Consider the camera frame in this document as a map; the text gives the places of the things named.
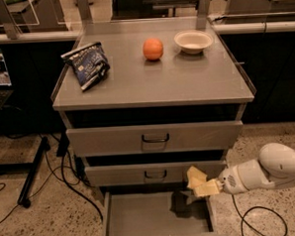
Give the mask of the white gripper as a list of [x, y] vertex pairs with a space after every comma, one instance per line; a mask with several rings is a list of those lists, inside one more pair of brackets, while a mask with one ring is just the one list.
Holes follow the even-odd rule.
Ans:
[[[223, 191], [228, 194], [244, 193], [255, 188], [269, 188], [270, 181], [256, 159], [224, 169], [218, 176]], [[196, 196], [216, 195], [222, 185], [216, 179], [210, 179], [194, 189]]]

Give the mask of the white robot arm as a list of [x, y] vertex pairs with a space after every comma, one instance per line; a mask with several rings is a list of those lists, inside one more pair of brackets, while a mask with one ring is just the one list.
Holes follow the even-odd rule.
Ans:
[[220, 192], [235, 195], [256, 188], [290, 188], [295, 186], [295, 150], [278, 143], [267, 144], [256, 159], [224, 169], [218, 177], [207, 179], [205, 173], [191, 167], [187, 179], [188, 187], [198, 197]]

